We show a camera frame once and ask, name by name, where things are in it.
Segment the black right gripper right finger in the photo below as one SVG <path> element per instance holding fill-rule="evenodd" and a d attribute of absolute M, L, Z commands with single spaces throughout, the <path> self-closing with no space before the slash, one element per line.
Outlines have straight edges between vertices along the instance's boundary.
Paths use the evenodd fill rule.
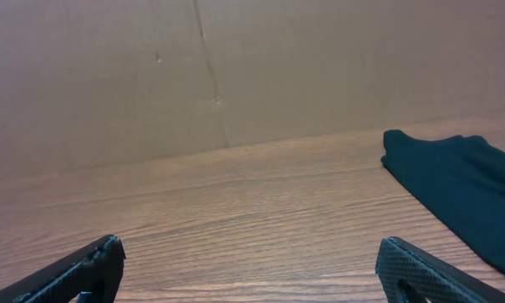
<path fill-rule="evenodd" d="M 381 241 L 375 263 L 389 303 L 505 303 L 505 293 L 399 237 Z"/>

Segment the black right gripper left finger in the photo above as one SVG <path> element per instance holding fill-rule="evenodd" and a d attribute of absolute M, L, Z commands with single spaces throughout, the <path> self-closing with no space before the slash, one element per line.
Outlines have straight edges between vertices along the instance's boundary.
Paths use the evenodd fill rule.
<path fill-rule="evenodd" d="M 0 290 L 0 303 L 113 303 L 124 273 L 121 240 L 106 235 Z"/>

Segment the black t-shirt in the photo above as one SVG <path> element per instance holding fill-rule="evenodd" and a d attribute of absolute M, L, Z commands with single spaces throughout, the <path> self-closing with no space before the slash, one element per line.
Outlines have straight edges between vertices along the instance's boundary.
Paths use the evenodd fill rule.
<path fill-rule="evenodd" d="M 383 136 L 391 175 L 482 260 L 505 274 L 505 152 L 482 136 Z"/>

